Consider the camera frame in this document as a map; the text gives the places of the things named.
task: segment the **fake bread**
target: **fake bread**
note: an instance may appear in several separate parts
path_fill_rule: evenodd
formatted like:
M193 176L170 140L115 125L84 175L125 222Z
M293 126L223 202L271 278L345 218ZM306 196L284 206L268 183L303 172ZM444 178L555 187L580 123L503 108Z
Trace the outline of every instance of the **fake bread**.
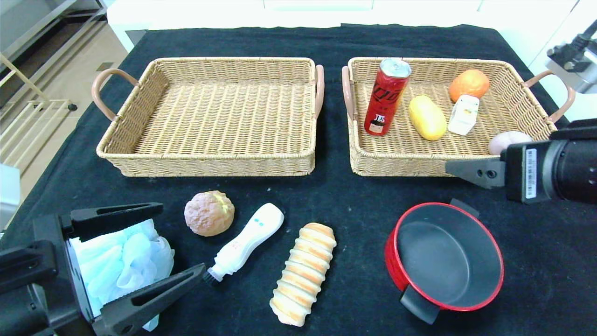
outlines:
M305 225L298 234L269 306L280 322L303 326L330 268L336 240L334 231L319 223Z

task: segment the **table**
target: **table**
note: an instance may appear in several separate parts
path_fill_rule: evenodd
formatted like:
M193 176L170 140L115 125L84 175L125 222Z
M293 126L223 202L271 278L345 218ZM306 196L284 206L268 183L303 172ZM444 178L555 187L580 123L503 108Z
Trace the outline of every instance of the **table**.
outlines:
M23 203L2 247L30 237L33 218L72 209L158 201L158 233L176 250L174 271L211 265L217 251L253 212L272 202L285 213L281 229L220 286L197 288L161 314L156 335L588 335L597 332L597 209L550 201L523 205L503 190L483 190L454 178L364 178L351 172L340 69L355 56L462 57L510 62L531 73L492 29L406 26L185 29L151 31L121 68L139 77L158 57L310 57L325 67L325 100L318 122L315 171L297 178L126 178L95 147L109 122L91 105ZM102 91L118 109L131 90L111 78ZM533 92L548 113L556 106L539 85ZM195 193L225 192L235 222L215 237L199 237L184 223ZM472 313L443 311L427 325L399 303L383 259L387 235L409 207L458 198L481 212L500 245L504 285L496 300ZM283 325L268 302L298 230L308 222L334 229L334 259L302 328Z

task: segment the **robotic arm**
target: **robotic arm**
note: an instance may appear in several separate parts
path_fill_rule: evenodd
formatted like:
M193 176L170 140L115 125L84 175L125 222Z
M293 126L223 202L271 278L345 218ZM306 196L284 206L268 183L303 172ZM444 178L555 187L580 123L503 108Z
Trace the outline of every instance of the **robotic arm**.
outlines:
M510 145L499 158L446 162L446 172L509 200L560 198L597 204L597 119L578 120L547 141Z

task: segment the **empty wicker basket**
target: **empty wicker basket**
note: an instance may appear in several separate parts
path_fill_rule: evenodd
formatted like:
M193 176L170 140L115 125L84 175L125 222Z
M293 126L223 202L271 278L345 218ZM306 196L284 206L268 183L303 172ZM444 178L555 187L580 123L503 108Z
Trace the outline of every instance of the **empty wicker basket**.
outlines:
M412 68L390 131L371 136L363 123L382 57L356 57L342 69L344 99L348 114L350 165L363 176L451 176L445 172L447 160L493 157L488 143L497 134L518 130L534 140L547 139L553 125L574 99L548 117L528 89L545 72L523 82L512 65L496 60L403 58ZM450 119L453 103L448 88L467 69L479 69L490 79L490 88L481 98L479 115L467 136L446 132L437 141L423 139L408 118L408 103L420 94L429 96Z
M110 74L135 85L118 115L99 98ZM307 58L156 59L138 82L102 72L92 95L112 120L97 155L125 176L297 176L315 167L324 73Z

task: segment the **red pot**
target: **red pot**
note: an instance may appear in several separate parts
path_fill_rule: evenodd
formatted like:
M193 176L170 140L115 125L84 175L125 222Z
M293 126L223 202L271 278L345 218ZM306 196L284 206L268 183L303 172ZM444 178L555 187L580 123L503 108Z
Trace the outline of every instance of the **red pot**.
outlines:
M470 212L445 203L419 204L400 217L388 237L386 266L403 292L401 303L429 324L442 309L480 309L501 289L500 249Z

